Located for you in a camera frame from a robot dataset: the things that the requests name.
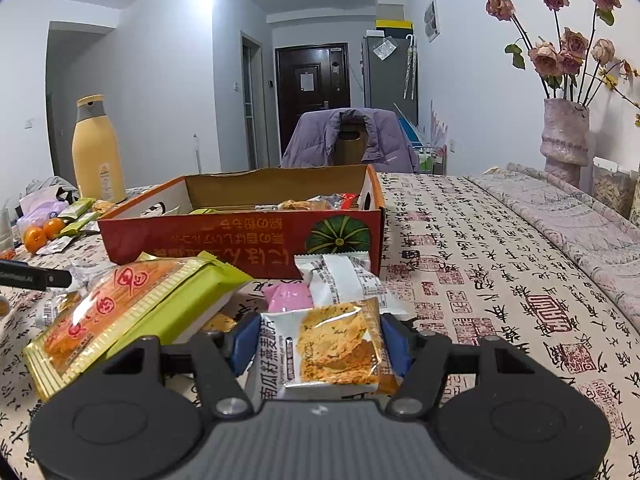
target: orange fruit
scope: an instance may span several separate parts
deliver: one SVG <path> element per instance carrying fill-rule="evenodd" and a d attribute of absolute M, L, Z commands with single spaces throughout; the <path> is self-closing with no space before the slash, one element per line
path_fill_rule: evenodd
<path fill-rule="evenodd" d="M 22 243 L 24 243 L 25 249 L 31 254 L 35 254 L 47 244 L 47 235 L 44 233 L 44 229 L 31 226 L 24 232 Z"/>
<path fill-rule="evenodd" d="M 62 218 L 54 216 L 53 218 L 50 218 L 49 220 L 44 222 L 42 230 L 44 231 L 44 234 L 47 235 L 47 238 L 49 240 L 55 240 L 56 238 L 58 238 L 60 231 L 62 231 L 62 229 L 64 228 L 65 221 Z"/>

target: refrigerator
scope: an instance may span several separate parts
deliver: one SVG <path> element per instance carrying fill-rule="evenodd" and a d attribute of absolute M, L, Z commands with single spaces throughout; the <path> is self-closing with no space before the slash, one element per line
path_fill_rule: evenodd
<path fill-rule="evenodd" d="M 407 50 L 409 40 L 396 40 L 398 46 L 385 60 L 381 60 L 374 51 L 384 38 L 363 38 L 362 55 L 364 61 L 364 104 L 367 108 L 391 110 L 399 117 L 394 104 L 402 110 L 404 116 L 413 124 L 418 124 L 418 85 L 416 81 L 414 99 L 411 99 L 411 81 L 406 99 L 404 78 L 406 76 Z"/>

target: wall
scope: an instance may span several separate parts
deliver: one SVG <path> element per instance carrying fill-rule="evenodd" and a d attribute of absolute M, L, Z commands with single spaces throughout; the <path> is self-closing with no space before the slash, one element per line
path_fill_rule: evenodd
<path fill-rule="evenodd" d="M 242 34 L 262 46 L 264 100 L 270 165 L 280 164 L 273 80 L 273 44 L 266 14 L 251 0 L 215 0 L 213 7 L 213 63 L 216 80 L 218 146 L 222 171 L 249 167 L 242 95 Z"/>
<path fill-rule="evenodd" d="M 212 61 L 213 0 L 138 0 L 117 30 L 72 63 L 62 82 L 72 132 L 78 98 L 104 94 L 125 184 L 146 186 L 220 170 Z"/>
<path fill-rule="evenodd" d="M 362 16 L 334 16 L 314 18 L 273 26 L 273 47 L 313 45 L 323 43 L 348 43 L 350 65 L 351 106 L 364 106 L 362 80 L 362 38 L 368 29 L 376 28 L 375 19 L 364 21 Z"/>
<path fill-rule="evenodd" d="M 52 175 L 45 74 L 49 23 L 116 27 L 120 11 L 65 0 L 0 4 L 0 205 L 32 180 Z M 33 127 L 26 129 L 26 121 Z"/>
<path fill-rule="evenodd" d="M 569 0 L 559 13 L 561 27 L 589 37 L 593 3 Z M 519 162 L 544 167 L 538 151 L 543 128 L 544 92 L 527 58 L 527 70 L 511 66 L 504 47 L 518 38 L 513 24 L 487 15 L 486 0 L 437 0 L 441 33 L 429 43 L 422 26 L 430 0 L 407 0 L 408 20 L 416 27 L 420 59 L 420 124 L 429 124 L 430 101 L 438 118 L 449 125 L 456 141 L 449 172 L 478 174 L 491 166 Z M 543 36 L 558 44 L 553 14 L 541 0 L 513 0 L 520 21 L 532 40 Z M 616 9 L 616 25 L 598 20 L 596 38 L 614 41 L 620 57 L 638 66 L 640 28 L 636 27 L 640 3 L 622 0 Z M 590 71 L 595 69 L 593 59 Z M 613 158 L 627 167 L 640 162 L 640 130 L 634 126 L 635 110 L 607 91 L 591 106 L 591 129 L 599 156 Z"/>

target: paper notice on door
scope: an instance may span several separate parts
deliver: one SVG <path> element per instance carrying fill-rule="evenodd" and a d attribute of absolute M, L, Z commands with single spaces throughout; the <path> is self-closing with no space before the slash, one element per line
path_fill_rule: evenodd
<path fill-rule="evenodd" d="M 300 74 L 300 89 L 303 92 L 313 92 L 315 90 L 313 74 Z"/>

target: orange cardboard box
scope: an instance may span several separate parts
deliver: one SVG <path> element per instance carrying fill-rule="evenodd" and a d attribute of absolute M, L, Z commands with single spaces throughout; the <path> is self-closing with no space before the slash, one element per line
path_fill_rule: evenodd
<path fill-rule="evenodd" d="M 256 211 L 255 205 L 357 193 L 357 208 Z M 174 216 L 140 215 L 157 206 Z M 201 208 L 215 214 L 189 215 Z M 142 252 L 195 256 L 209 251 L 254 278 L 300 278 L 296 254 L 368 250 L 380 272 L 385 203 L 372 166 L 268 168 L 242 173 L 180 176 L 113 209 L 98 222 L 112 262 Z"/>

